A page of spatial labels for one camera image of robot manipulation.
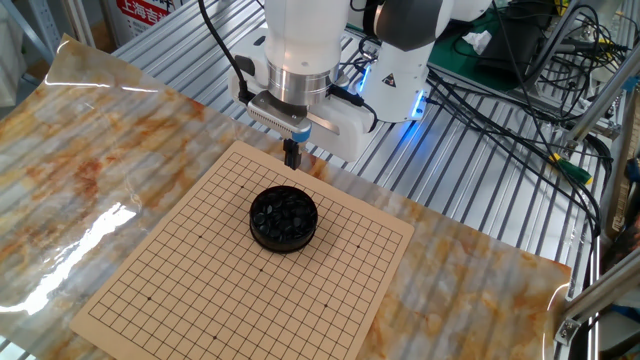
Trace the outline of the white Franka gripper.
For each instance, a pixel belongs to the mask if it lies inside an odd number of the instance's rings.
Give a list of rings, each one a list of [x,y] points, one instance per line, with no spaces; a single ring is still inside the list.
[[[362,98],[331,82],[336,70],[302,76],[275,67],[265,54],[266,39],[267,30],[259,28],[241,39],[232,55],[247,81],[246,111],[284,139],[284,164],[297,170],[301,163],[299,145],[306,142],[347,162],[357,160],[372,139],[374,113]],[[289,101],[273,93],[280,80],[287,88],[315,81],[322,86]]]

